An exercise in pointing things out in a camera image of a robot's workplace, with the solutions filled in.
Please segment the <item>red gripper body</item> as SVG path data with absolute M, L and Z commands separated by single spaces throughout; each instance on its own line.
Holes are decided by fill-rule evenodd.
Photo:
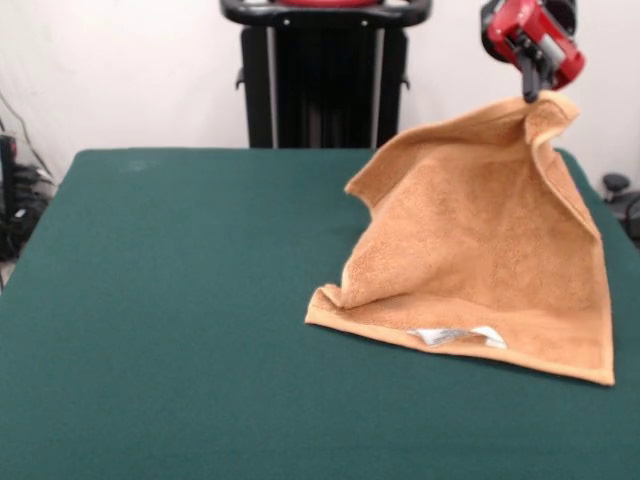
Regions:
M 519 51 L 543 50 L 554 63 L 557 91 L 583 71 L 586 58 L 574 36 L 577 28 L 574 1 L 489 1 L 482 7 L 482 43 L 494 59 L 519 71 Z

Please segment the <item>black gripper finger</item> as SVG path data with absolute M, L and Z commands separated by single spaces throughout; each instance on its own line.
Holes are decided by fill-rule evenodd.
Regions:
M 551 90 L 554 86 L 554 63 L 543 50 L 536 52 L 536 71 L 538 90 Z
M 528 49 L 519 51 L 519 67 L 522 75 L 522 96 L 527 103 L 534 103 L 540 91 L 540 74 L 535 54 Z

